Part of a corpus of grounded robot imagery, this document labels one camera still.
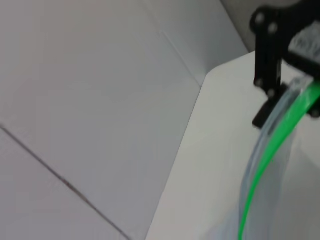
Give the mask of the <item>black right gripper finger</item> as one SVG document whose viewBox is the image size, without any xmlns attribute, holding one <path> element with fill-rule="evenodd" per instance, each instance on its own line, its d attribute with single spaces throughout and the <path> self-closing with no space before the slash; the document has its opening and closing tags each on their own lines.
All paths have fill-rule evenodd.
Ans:
<svg viewBox="0 0 320 240">
<path fill-rule="evenodd" d="M 315 101 L 313 106 L 310 108 L 310 117 L 311 118 L 320 117 L 320 97 Z"/>
</svg>

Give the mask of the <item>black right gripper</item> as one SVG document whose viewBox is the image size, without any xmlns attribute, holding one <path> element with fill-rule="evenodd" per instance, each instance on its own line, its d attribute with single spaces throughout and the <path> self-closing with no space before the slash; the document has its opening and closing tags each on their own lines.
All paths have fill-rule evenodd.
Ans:
<svg viewBox="0 0 320 240">
<path fill-rule="evenodd" d="M 320 78 L 320 2 L 260 6 L 251 16 L 250 30 L 255 35 L 253 84 L 267 96 L 252 124 L 262 128 L 288 88 L 281 83 L 282 60 Z"/>
</svg>

